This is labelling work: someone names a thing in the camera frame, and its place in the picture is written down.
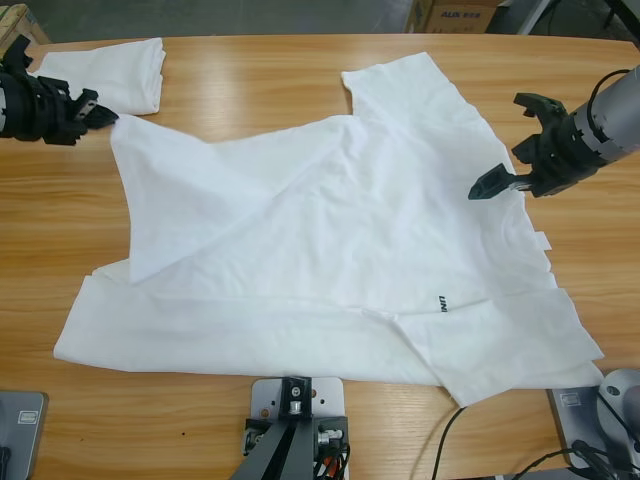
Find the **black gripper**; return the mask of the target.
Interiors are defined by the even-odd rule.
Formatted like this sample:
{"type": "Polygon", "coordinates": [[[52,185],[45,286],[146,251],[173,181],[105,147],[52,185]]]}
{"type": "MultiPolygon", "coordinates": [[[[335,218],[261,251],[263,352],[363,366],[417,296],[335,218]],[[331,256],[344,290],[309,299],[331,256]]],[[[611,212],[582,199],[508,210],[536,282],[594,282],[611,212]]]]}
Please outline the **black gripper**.
{"type": "Polygon", "coordinates": [[[114,124],[119,115],[96,105],[82,116],[94,95],[77,100],[66,83],[29,75],[1,74],[1,137],[24,142],[73,146],[81,136],[114,124]]]}
{"type": "MultiPolygon", "coordinates": [[[[526,175],[526,190],[534,197],[555,195],[594,175],[601,167],[601,157],[584,142],[574,114],[541,125],[541,133],[530,135],[512,148],[513,155],[531,167],[526,175]]],[[[517,179],[504,164],[498,164],[476,180],[468,199],[491,199],[517,179]]]]}

